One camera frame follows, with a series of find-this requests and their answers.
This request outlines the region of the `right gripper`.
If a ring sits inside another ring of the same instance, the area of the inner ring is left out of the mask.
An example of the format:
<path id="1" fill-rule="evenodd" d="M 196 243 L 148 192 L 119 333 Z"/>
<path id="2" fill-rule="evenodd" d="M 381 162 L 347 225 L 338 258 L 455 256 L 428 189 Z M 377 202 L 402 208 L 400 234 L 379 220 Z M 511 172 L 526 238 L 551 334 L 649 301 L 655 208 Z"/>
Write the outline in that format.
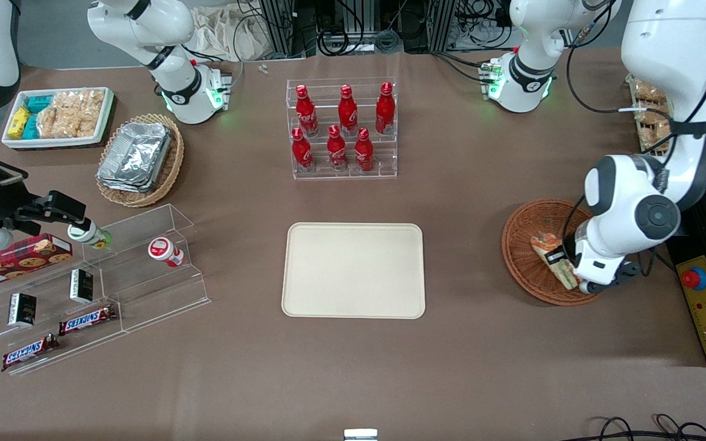
<path id="1" fill-rule="evenodd" d="M 48 208 L 36 201 L 40 197 L 28 192 L 23 182 L 0 185 L 0 228 L 37 228 L 35 222 L 68 224 L 86 221 L 86 205 L 62 192 L 48 193 Z"/>

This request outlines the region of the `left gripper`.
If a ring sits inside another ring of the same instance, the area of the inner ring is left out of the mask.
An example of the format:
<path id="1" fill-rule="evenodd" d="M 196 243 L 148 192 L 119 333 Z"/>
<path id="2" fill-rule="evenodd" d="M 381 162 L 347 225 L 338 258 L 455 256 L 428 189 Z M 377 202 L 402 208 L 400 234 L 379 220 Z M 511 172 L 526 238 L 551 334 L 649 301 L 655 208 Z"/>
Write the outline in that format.
<path id="1" fill-rule="evenodd" d="M 612 284 L 625 258 L 625 253 L 612 248 L 597 236 L 580 236 L 574 238 L 576 265 L 574 272 L 581 279 L 580 289 L 583 293 L 599 293 Z M 549 267 L 568 263 L 563 246 L 549 249 L 544 254 L 544 260 Z"/>

